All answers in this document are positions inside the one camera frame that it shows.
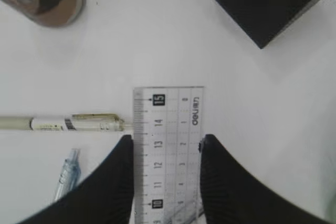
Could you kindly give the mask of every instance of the white pen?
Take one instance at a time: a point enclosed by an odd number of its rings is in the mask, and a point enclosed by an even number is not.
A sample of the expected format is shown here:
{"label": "white pen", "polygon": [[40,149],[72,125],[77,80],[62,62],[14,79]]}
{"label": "white pen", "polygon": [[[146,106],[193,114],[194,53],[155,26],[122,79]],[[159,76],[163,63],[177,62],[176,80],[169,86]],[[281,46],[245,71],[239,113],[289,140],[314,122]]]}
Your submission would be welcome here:
{"label": "white pen", "polygon": [[131,127],[116,114],[81,114],[69,118],[0,116],[0,130],[124,131]]}

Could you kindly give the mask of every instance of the white table surface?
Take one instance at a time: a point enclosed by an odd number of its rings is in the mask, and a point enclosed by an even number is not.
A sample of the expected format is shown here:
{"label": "white table surface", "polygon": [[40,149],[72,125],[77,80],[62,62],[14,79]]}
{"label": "white table surface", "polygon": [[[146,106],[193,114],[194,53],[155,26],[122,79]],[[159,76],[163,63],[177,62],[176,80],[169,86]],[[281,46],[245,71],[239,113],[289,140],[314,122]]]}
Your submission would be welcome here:
{"label": "white table surface", "polygon": [[[258,49],[214,0],[87,0],[71,26],[0,4],[0,114],[115,112],[137,86],[205,86],[204,133],[257,178],[324,217],[336,192],[336,1]],[[83,177],[118,134],[0,132],[0,222],[49,204],[64,158]]]}

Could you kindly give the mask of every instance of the pen clip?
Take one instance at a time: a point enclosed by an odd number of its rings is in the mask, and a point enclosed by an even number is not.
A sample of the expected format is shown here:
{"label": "pen clip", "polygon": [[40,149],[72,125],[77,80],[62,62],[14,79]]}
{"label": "pen clip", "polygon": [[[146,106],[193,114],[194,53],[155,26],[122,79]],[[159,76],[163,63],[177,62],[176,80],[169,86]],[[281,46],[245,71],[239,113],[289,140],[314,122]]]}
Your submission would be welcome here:
{"label": "pen clip", "polygon": [[72,115],[76,120],[111,120],[111,121],[123,121],[117,114],[77,114]]}

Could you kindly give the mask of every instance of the transparent ruler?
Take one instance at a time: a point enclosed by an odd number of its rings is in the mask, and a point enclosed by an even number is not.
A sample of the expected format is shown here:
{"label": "transparent ruler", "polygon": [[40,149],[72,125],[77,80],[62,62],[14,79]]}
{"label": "transparent ruler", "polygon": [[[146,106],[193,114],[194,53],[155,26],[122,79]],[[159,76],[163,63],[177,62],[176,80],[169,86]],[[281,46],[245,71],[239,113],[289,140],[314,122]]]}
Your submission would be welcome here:
{"label": "transparent ruler", "polygon": [[200,206],[202,87],[134,90],[136,224],[189,224]]}

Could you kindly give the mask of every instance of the transparent blue pen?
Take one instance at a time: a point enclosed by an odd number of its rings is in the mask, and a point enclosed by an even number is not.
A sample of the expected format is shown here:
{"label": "transparent blue pen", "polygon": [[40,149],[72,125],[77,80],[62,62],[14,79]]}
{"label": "transparent blue pen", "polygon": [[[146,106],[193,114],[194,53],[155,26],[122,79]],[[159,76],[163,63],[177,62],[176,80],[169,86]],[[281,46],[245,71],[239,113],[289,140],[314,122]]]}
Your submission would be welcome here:
{"label": "transparent blue pen", "polygon": [[58,201],[76,186],[80,177],[79,152],[80,149],[72,149],[69,157],[65,160],[59,176],[54,201]]}

